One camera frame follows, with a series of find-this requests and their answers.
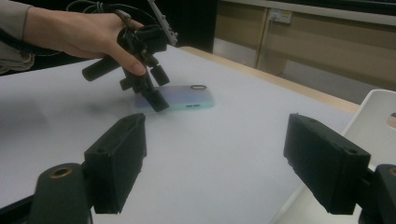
sleeve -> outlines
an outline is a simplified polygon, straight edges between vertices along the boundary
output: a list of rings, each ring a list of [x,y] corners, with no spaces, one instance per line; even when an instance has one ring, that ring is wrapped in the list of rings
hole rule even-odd
[[[14,38],[22,40],[26,12],[30,6],[0,0],[0,29]],[[0,41],[0,74],[8,70],[24,71],[32,67],[35,56]]]

table surface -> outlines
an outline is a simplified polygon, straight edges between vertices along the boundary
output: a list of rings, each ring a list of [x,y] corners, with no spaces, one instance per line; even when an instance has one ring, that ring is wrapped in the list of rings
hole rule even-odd
[[[147,113],[142,172],[122,213],[95,223],[268,223],[301,184],[282,155],[289,114],[340,133],[357,108],[199,50],[155,56],[168,85],[204,84],[215,105]],[[138,112],[121,69],[88,82],[80,71],[91,63],[0,77],[0,207],[33,194],[50,167],[83,162],[109,127]]]

hand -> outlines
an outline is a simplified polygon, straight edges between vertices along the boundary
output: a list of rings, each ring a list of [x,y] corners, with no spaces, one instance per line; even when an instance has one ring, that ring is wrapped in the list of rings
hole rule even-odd
[[[137,21],[131,21],[131,25],[142,26]],[[109,55],[131,73],[144,75],[145,66],[117,43],[123,27],[124,23],[114,13],[84,14],[30,7],[23,41],[81,58]]]

phone case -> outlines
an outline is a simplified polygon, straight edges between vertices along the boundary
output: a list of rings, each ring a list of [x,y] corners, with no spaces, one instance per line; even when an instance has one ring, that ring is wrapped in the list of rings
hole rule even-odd
[[[205,85],[162,86],[157,89],[169,104],[169,108],[166,110],[202,108],[214,105],[212,94]],[[134,105],[140,109],[151,109],[149,102],[141,94],[136,95]]]

floor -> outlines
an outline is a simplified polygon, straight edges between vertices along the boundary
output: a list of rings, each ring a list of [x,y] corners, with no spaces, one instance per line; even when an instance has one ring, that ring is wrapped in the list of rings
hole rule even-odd
[[[234,62],[254,67],[254,49],[238,46],[234,43],[216,38],[213,52]],[[287,62],[286,69],[280,77],[358,105],[364,100],[369,91],[378,89],[376,86],[292,61]]]

